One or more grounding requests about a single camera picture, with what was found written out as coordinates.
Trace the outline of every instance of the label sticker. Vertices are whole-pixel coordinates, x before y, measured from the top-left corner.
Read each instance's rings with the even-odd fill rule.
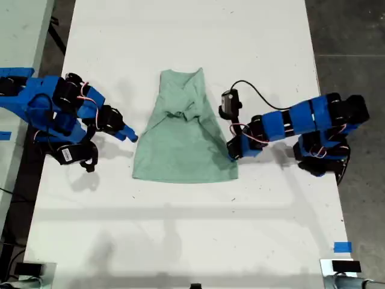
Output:
[[[68,162],[68,161],[72,161],[72,156],[71,156],[71,153],[70,153],[70,150],[69,149],[63,149],[61,151],[63,153],[63,157],[64,159]]]

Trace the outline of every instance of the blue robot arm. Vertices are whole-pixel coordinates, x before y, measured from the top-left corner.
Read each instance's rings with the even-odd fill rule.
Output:
[[[270,105],[252,84],[238,82],[251,85]],[[343,101],[338,93],[330,93],[288,108],[270,105],[278,110],[254,116],[249,124],[242,125],[238,120],[242,104],[233,86],[222,94],[219,107],[220,116],[234,127],[234,138],[227,143],[231,159],[255,157],[271,141],[300,135],[294,146],[299,167],[315,176],[333,171],[338,182],[342,179],[350,159],[346,136],[369,119],[362,96],[352,95]]]
[[[80,161],[88,172],[97,163],[96,132],[123,141],[138,140],[118,110],[74,73],[33,78],[32,68],[0,69],[0,107],[12,111],[36,129],[34,140],[60,164]],[[92,159],[91,164],[85,161]]]

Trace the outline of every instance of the blue tape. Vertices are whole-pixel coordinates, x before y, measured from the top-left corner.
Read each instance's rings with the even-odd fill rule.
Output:
[[[351,253],[351,242],[334,242],[335,253]]]
[[[0,131],[0,140],[10,140],[11,134],[11,131]]]

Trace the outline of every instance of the white table surface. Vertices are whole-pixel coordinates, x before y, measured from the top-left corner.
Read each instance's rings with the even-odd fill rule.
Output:
[[[0,67],[33,67],[39,71],[51,18],[53,0],[1,0]],[[9,141],[0,141],[0,187],[13,191],[23,154],[27,124],[0,108],[0,131],[11,131]],[[11,196],[0,191],[0,232]]]
[[[318,96],[304,1],[77,0],[63,75],[90,81],[137,133],[160,72],[199,67],[215,111],[238,79],[277,106]],[[270,110],[237,88],[241,121]],[[300,170],[286,156],[296,139],[216,184],[132,179],[136,145],[109,135],[94,137],[94,173],[47,157],[25,259],[56,263],[54,288],[322,288],[319,259],[347,238],[334,175]]]

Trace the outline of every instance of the white tabletop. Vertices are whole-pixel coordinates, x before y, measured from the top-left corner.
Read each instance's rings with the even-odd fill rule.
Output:
[[[214,111],[238,79],[277,106],[318,96],[304,1],[77,0],[63,74],[90,81],[137,133],[160,72],[199,67]],[[237,88],[241,121],[270,110]],[[334,175],[286,156],[296,137],[216,184],[132,179],[136,145],[94,140],[94,173],[45,161],[25,259],[57,263],[54,288],[322,288],[319,259],[347,240]]]

